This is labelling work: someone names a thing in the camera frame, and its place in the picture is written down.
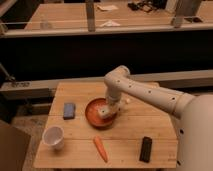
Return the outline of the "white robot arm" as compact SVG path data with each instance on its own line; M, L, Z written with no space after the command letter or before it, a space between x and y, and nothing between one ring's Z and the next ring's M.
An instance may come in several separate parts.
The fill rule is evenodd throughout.
M123 93L138 98L180 120L175 171L213 171L213 95L194 96L137 82L129 76L124 65L105 75L106 105L99 116L105 119L114 115Z

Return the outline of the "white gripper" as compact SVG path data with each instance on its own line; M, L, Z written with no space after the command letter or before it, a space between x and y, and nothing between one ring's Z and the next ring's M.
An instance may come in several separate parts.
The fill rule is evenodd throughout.
M99 116L102 119L106 119L109 117L112 117L115 115L119 110L119 104L118 103L109 103L107 102L105 105L102 105L99 108Z

